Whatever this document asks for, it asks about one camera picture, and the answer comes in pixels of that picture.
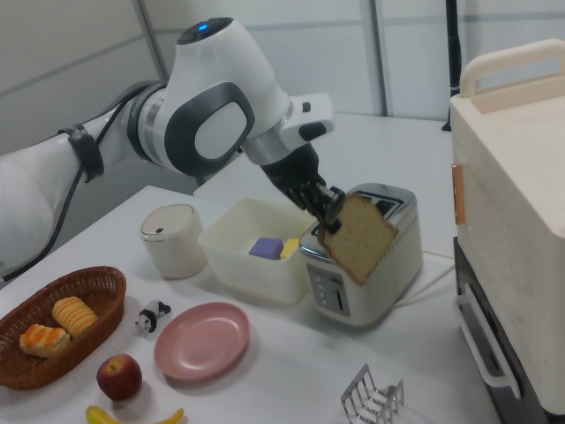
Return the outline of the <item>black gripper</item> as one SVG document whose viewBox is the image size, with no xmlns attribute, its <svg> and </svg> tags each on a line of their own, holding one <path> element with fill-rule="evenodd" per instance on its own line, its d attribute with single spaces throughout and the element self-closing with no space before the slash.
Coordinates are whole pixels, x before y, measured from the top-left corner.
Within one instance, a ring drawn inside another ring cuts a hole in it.
<svg viewBox="0 0 565 424">
<path fill-rule="evenodd" d="M 303 145 L 282 160 L 260 167 L 281 193 L 289 195 L 299 208 L 314 216 L 325 230 L 334 234 L 341 228 L 338 215 L 345 193 L 325 185 L 318 172 L 319 157 L 312 145 Z"/>
</svg>

